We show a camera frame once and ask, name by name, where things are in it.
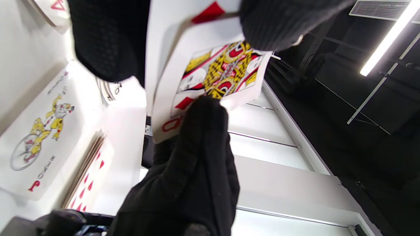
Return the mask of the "person's right hand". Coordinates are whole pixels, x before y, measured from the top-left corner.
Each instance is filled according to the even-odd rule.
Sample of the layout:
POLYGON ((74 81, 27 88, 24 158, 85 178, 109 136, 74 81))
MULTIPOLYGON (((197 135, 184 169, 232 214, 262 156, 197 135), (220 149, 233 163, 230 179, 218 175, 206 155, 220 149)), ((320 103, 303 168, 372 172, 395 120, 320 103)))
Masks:
POLYGON ((155 145, 153 165, 127 194, 108 236, 229 236, 240 184, 228 114, 195 100, 177 136, 155 145))

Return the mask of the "person's left hand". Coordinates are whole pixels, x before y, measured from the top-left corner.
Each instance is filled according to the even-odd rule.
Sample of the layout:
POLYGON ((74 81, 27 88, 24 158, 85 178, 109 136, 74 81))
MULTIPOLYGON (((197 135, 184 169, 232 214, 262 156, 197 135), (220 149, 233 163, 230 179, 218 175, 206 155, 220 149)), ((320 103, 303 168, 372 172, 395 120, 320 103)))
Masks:
MULTIPOLYGON (((282 51, 354 0, 243 0, 245 39, 262 51, 282 51)), ((69 0, 75 55, 95 76, 145 86, 148 0, 69 0)))

